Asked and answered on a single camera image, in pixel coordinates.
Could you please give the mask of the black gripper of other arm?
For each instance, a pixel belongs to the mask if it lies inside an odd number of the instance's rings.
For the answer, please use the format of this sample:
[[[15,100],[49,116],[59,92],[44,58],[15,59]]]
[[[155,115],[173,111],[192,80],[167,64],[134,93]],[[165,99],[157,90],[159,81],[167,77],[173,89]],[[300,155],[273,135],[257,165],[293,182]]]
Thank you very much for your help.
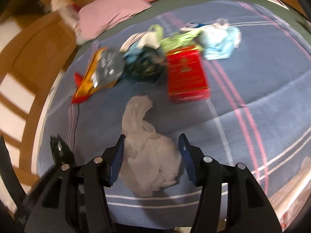
[[[50,148],[56,165],[68,164],[73,166],[75,164],[74,154],[59,135],[50,137]]]

